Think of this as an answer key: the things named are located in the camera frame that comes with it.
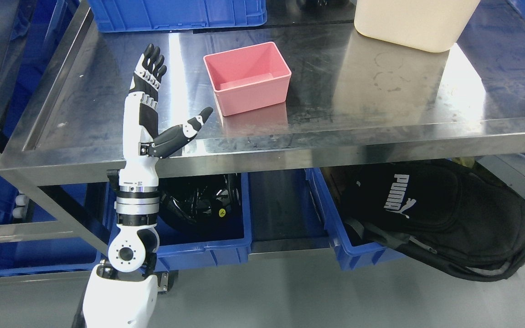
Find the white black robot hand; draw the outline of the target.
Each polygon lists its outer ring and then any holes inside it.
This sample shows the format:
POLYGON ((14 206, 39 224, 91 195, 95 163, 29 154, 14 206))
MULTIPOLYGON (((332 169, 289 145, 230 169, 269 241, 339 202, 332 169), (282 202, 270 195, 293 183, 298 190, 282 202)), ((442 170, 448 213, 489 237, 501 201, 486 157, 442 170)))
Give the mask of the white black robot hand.
POLYGON ((125 168, 118 173, 118 189, 125 192, 148 192, 158 187, 156 163, 173 155, 195 139, 213 108, 183 124, 159 132, 159 89, 167 72, 160 48, 148 44, 135 65, 129 93, 124 102, 123 156, 125 168))

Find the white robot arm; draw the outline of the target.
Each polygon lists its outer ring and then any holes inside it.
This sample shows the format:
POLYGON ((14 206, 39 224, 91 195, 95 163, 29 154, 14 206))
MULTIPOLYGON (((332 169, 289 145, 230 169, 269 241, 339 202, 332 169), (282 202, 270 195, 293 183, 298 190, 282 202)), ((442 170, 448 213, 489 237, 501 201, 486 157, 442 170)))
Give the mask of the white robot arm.
POLYGON ((109 170, 108 179, 116 195, 119 232, 110 242, 107 259, 91 271, 72 326, 145 328, 158 294, 158 187, 123 185, 118 169, 109 170))

